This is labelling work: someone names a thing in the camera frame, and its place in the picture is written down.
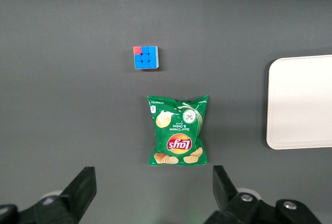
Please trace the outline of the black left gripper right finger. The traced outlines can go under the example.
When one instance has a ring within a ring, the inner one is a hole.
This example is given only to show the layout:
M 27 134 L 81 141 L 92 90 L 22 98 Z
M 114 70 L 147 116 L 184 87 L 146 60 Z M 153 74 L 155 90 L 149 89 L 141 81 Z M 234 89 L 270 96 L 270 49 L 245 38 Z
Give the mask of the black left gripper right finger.
M 213 194 L 219 210 L 205 223 L 321 223 L 299 201 L 281 199 L 270 206 L 249 192 L 239 192 L 222 165 L 213 166 Z

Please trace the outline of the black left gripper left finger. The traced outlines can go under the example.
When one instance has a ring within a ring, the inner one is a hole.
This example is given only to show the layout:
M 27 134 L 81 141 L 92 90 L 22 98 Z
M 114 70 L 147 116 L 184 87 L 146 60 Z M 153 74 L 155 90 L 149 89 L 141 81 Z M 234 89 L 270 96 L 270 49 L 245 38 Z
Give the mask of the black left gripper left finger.
M 79 223 L 95 195 L 95 168 L 88 166 L 59 195 L 44 197 L 21 212 L 14 204 L 1 205 L 1 223 Z

